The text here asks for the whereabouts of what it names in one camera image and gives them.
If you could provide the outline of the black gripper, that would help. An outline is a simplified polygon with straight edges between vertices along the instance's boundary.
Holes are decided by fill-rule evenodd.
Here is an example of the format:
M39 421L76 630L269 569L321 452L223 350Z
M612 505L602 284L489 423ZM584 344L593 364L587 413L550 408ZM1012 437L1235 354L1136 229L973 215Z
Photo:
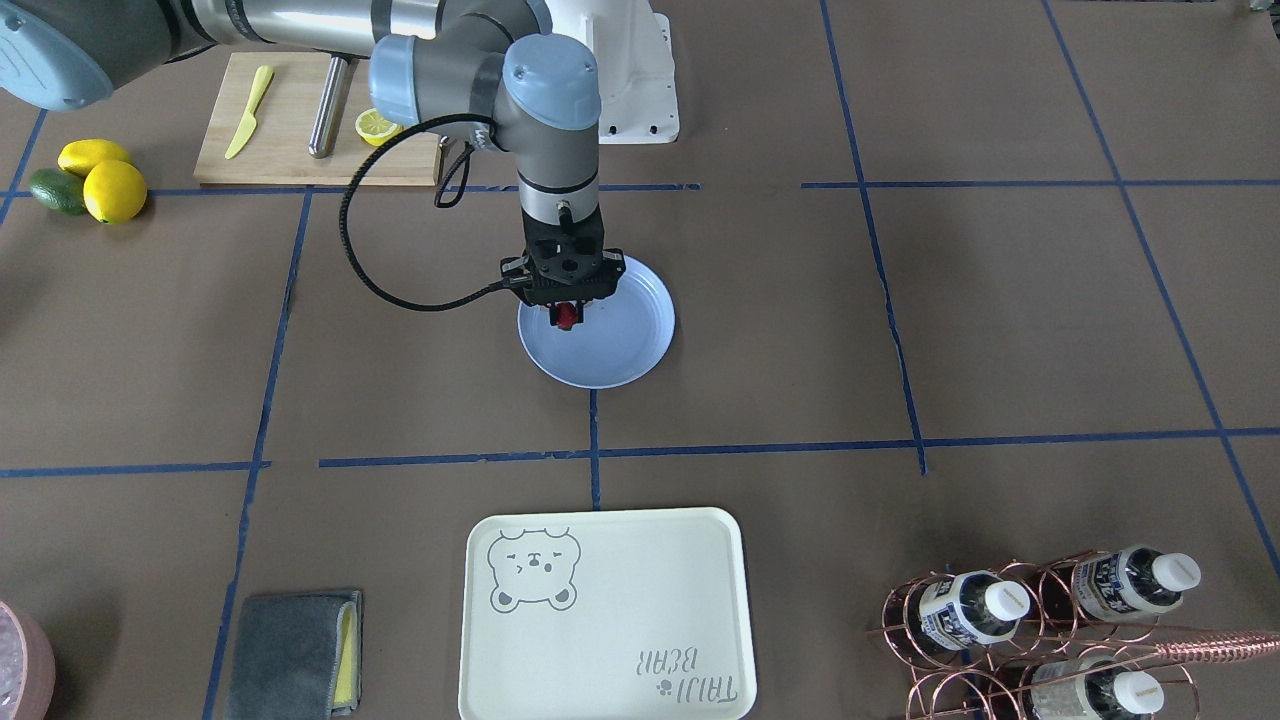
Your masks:
M547 305L549 323L584 323L591 300L559 300Z

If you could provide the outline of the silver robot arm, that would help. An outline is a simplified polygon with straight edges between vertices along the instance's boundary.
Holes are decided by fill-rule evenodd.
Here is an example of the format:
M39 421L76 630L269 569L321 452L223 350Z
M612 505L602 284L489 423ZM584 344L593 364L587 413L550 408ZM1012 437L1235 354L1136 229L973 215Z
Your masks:
M462 141L458 168L477 150L515 156L525 249L488 293L576 324L617 291L596 59L553 31L544 1L5 1L3 87L72 111L202 47L248 42L364 59L372 105L407 136Z

